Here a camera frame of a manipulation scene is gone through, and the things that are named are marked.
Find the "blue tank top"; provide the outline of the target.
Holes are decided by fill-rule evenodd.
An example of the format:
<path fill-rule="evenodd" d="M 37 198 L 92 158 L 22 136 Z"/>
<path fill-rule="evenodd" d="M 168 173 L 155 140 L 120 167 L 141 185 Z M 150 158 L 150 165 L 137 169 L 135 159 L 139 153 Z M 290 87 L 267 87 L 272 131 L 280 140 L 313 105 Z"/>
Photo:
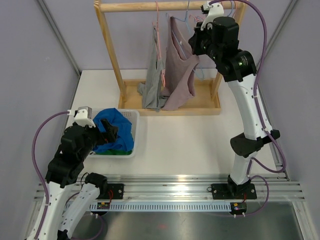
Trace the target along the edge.
<path fill-rule="evenodd" d="M 93 122 L 101 132 L 105 131 L 101 124 L 101 119 L 107 119 L 111 125 L 118 127 L 117 140 L 113 143 L 96 146 L 93 151 L 98 153 L 107 150 L 132 151 L 134 147 L 134 140 L 131 133 L 132 123 L 116 108 L 106 108 L 101 110 L 93 118 Z"/>

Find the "green tank top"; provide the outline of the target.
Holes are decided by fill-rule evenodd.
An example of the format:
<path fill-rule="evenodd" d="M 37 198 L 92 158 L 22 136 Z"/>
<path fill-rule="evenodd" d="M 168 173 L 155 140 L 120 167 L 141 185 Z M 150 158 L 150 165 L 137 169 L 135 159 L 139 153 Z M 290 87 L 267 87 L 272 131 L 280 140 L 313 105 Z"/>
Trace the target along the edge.
<path fill-rule="evenodd" d="M 102 155 L 102 156 L 128 156 L 132 153 L 132 150 L 124 151 L 124 150 L 108 149 L 102 152 L 95 151 L 94 153 L 96 155 Z"/>

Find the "mauve tank top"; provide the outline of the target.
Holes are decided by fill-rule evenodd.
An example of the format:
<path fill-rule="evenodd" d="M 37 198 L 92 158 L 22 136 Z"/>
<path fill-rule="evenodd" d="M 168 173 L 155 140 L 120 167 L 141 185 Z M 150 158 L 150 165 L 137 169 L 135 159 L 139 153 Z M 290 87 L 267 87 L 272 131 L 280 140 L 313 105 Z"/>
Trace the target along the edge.
<path fill-rule="evenodd" d="M 165 111 L 175 111 L 196 95 L 195 70 L 200 62 L 188 41 L 180 32 L 176 19 L 168 19 L 168 38 L 165 59 L 165 87 L 162 95 Z"/>

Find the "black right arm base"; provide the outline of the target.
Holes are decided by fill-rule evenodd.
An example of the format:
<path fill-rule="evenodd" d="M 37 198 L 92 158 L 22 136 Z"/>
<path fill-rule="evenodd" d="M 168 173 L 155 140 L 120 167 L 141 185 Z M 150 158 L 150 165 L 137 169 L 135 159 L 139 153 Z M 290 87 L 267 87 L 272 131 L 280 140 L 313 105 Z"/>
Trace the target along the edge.
<path fill-rule="evenodd" d="M 230 176 L 227 183 L 213 183 L 210 185 L 214 200 L 256 200 L 256 188 L 249 179 L 243 184 L 236 184 Z"/>

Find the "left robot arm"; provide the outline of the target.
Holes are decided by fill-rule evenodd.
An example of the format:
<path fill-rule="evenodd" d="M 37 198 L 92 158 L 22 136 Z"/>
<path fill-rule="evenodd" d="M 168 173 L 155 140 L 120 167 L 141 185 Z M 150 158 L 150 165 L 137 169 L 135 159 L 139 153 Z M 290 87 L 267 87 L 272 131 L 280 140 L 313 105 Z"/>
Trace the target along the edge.
<path fill-rule="evenodd" d="M 70 240 L 79 221 L 96 199 L 111 201 L 114 192 L 107 177 L 90 173 L 69 208 L 65 208 L 69 195 L 84 168 L 90 152 L 107 140 L 95 125 L 74 123 L 61 137 L 60 145 L 49 162 L 42 179 L 44 198 L 35 221 L 30 240 Z"/>

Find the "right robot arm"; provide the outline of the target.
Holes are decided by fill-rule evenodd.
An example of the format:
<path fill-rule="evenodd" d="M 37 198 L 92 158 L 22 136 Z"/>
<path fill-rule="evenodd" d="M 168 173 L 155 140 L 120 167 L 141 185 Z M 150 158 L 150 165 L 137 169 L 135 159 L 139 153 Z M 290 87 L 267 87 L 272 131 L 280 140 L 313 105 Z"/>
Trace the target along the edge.
<path fill-rule="evenodd" d="M 257 69 L 250 52 L 239 49 L 239 25 L 228 16 L 219 16 L 212 22 L 198 22 L 188 43 L 192 53 L 207 55 L 215 63 L 219 74 L 231 89 L 236 100 L 243 133 L 230 139 L 235 153 L 234 164 L 227 180 L 227 193 L 239 198 L 250 184 L 248 169 L 250 160 L 266 144 L 280 137 L 273 129 L 261 102 L 260 93 L 254 87 Z"/>

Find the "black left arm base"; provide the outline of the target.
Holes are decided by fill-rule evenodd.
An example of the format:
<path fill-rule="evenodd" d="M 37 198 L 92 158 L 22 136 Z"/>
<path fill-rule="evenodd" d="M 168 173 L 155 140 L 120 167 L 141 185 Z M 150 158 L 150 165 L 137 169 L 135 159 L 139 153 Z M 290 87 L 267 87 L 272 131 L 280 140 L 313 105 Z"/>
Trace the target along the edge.
<path fill-rule="evenodd" d="M 123 183 L 108 183 L 106 176 L 98 173 L 88 173 L 80 180 L 81 190 L 85 188 L 98 189 L 98 200 L 122 200 L 124 196 Z"/>

